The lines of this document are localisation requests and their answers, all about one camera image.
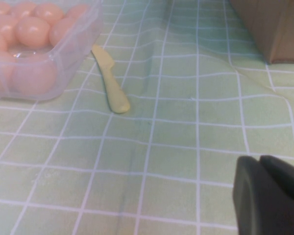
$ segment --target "green checkered tablecloth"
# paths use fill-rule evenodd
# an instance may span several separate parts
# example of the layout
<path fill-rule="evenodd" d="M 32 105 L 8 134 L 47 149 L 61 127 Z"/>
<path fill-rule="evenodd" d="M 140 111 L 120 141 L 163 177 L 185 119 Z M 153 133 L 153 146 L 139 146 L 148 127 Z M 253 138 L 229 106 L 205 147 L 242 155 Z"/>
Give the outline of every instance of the green checkered tablecloth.
<path fill-rule="evenodd" d="M 236 159 L 294 165 L 294 65 L 266 65 L 227 0 L 104 0 L 92 55 L 51 101 L 0 99 L 0 235 L 237 235 Z"/>

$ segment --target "knife handle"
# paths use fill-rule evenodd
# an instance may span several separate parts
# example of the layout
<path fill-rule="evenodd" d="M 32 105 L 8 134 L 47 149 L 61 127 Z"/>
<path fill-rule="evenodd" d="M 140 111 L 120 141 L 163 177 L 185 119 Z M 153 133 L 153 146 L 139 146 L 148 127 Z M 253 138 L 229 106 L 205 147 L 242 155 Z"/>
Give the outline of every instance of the knife handle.
<path fill-rule="evenodd" d="M 102 68 L 101 72 L 111 110 L 117 114 L 126 113 L 131 106 L 111 70 L 109 68 Z"/>

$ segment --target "black object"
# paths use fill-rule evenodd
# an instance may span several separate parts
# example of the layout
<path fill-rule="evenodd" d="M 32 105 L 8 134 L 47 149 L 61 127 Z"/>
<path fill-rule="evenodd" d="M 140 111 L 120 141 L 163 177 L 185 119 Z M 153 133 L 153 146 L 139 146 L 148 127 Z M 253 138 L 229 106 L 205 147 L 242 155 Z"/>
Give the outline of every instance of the black object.
<path fill-rule="evenodd" d="M 294 166 L 273 156 L 239 157 L 233 201 L 239 235 L 294 235 Z"/>

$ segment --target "yellow plastic knife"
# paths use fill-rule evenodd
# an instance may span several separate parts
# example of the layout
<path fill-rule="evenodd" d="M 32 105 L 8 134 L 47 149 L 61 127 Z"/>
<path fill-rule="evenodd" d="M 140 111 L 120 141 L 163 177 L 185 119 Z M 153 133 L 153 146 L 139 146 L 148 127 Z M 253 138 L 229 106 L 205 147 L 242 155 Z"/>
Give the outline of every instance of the yellow plastic knife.
<path fill-rule="evenodd" d="M 126 113 L 131 106 L 125 93 L 111 72 L 111 69 L 114 66 L 114 60 L 103 48 L 98 45 L 93 45 L 92 52 L 103 76 L 111 110 L 117 114 Z"/>

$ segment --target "clear plastic container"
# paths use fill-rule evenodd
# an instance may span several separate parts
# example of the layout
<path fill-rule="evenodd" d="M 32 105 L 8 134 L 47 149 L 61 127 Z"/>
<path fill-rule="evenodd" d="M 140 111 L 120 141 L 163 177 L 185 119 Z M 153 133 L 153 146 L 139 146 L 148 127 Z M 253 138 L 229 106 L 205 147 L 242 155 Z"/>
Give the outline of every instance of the clear plastic container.
<path fill-rule="evenodd" d="M 23 0 L 5 1 L 11 6 Z M 81 63 L 91 51 L 102 30 L 100 0 L 33 0 L 52 2 L 66 13 L 71 7 L 87 3 L 90 9 L 80 17 L 70 32 L 55 47 L 36 50 L 17 46 L 9 49 L 15 62 L 0 59 L 0 97 L 48 100 L 63 93 Z"/>

